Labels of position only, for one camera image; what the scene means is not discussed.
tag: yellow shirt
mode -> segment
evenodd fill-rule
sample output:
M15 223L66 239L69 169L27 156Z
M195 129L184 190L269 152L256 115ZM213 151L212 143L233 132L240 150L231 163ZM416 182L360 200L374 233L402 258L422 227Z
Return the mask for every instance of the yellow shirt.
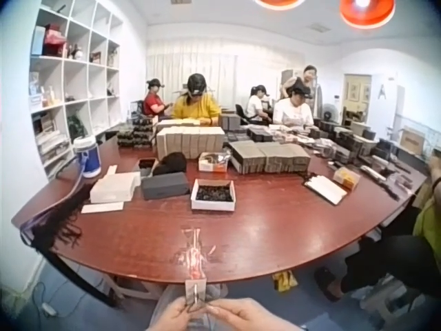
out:
M429 242L441 270L441 219L437 219L433 197L426 202L425 207L418 215L413 235L424 237Z
M187 95L176 100L172 116L174 119L213 119L218 117L221 109L210 94L203 94L200 101L187 105Z

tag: red lamp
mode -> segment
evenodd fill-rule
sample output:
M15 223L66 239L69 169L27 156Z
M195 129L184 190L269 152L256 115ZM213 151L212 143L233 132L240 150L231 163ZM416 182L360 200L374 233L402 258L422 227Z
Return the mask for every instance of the red lamp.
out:
M254 0L258 5L271 10L288 10L295 8L305 0Z
M395 12L395 0L341 0L340 13L350 26L374 29L389 22Z

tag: floor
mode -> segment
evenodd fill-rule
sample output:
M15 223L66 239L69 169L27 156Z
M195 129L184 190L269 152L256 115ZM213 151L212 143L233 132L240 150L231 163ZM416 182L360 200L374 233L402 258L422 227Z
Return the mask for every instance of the floor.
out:
M287 293L276 292L268 276L229 284L228 297L251 297L286 320L297 325L306 324L309 331L375 331L370 323L372 318L359 308L356 299L347 297L337 303L330 303L321 295L312 279L312 273L320 265L327 265L334 272L342 274L345 271L342 258L356 248L346 248L329 258L294 270L299 286ZM90 283L99 284L99 288L103 288L98 272L77 265L73 268ZM63 276L47 264L41 273L40 282L45 284L45 290L43 292L41 283L35 288L35 303L38 306L42 302L50 303L60 317L46 318L40 314L39 321L37 308L30 301L17 320L20 330L141 331L148 327L155 306L154 301L126 299L121 309L109 308L83 295L81 290L65 282Z

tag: wooden table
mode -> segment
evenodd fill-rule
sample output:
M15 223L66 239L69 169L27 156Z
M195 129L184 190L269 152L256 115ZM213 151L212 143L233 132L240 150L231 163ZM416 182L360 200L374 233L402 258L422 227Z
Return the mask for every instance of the wooden table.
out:
M103 171L134 169L137 160L152 156L141 150L119 150L113 138L100 147ZM313 157L309 171L331 178L326 161ZM70 191L76 169L65 171L33 197L12 219L19 227L44 207ZM288 270L308 263L356 241L390 217L408 200L397 202L368 178L338 206L331 205L302 186L295 174L240 175L198 172L190 162L187 176L232 179L236 189L233 213L193 212L189 196L145 201L137 188L120 212L79 214L79 245L56 242L54 253L89 268L116 276L161 283L183 283L184 266L173 257L185 247L184 227L201 229L204 246L216 246L216 263L205 266L210 283L236 281ZM416 191L425 176L412 170Z

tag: white curtain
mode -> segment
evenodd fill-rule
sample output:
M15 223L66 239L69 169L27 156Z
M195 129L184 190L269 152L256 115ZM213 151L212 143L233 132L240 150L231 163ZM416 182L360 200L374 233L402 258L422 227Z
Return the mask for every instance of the white curtain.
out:
M160 79L165 85L161 97L173 102L188 76L199 72L221 106L246 106L252 86L264 85L270 98L276 99L281 72L304 64L301 54L268 46L224 39L166 39L151 41L147 47L146 80Z

